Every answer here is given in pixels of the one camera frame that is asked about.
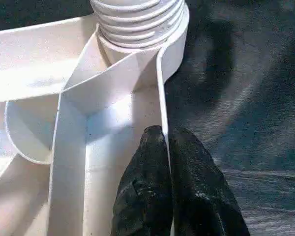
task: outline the plastic partition wall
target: plastic partition wall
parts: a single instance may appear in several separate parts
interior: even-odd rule
[[[182,60],[188,8],[183,0],[116,2],[91,1],[95,16],[0,32],[7,44],[0,43],[5,67],[0,76],[19,70],[13,60],[20,54],[18,76],[26,77],[33,66],[42,73],[44,68],[70,71],[61,86],[46,89],[35,81],[33,94],[25,84],[23,93],[10,94],[6,103],[7,137],[16,156],[34,163],[26,167],[35,171],[23,178],[24,185],[48,181],[50,166],[45,213],[35,217],[28,235],[41,222],[42,235],[109,235],[117,186],[143,130],[162,125],[167,139],[163,85]],[[87,35],[80,55],[70,52]],[[30,37],[38,41],[25,43]],[[10,53],[9,59],[2,56]],[[75,55],[70,62],[68,55]],[[34,188],[26,191],[28,198],[37,196]],[[16,225],[6,227],[6,235]]]

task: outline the curved plastic edge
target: curved plastic edge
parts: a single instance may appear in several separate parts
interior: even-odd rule
[[[12,144],[12,146],[15,148],[15,150],[19,153],[19,155],[23,158],[25,158],[27,161],[30,161],[34,164],[39,164],[39,165],[50,165],[50,161],[37,161],[35,159],[32,159],[30,158],[29,156],[27,156],[26,154],[24,154],[18,147],[17,145],[15,144],[15,142],[13,141],[13,138],[11,137],[11,134],[10,134],[10,129],[9,129],[9,126],[10,126],[10,123],[9,123],[9,107],[11,105],[13,105],[15,101],[7,101],[6,104],[5,104],[5,109],[4,109],[4,129],[7,133],[7,137],[10,141],[10,143]]]

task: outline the white threaded cap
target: white threaded cap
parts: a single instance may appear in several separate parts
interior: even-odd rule
[[[178,28],[184,0],[90,0],[103,35],[124,48],[164,42]]]

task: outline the gray fabric surface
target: gray fabric surface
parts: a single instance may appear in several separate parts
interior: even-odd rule
[[[252,235],[295,235],[295,0],[187,0],[170,126],[223,170]],[[0,0],[0,30],[91,13],[88,0]]]

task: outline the white plastic tray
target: white plastic tray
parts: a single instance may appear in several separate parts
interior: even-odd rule
[[[110,234],[143,130],[167,136],[163,83],[181,63],[184,14],[163,45],[118,55],[92,15],[0,32],[0,236]]]

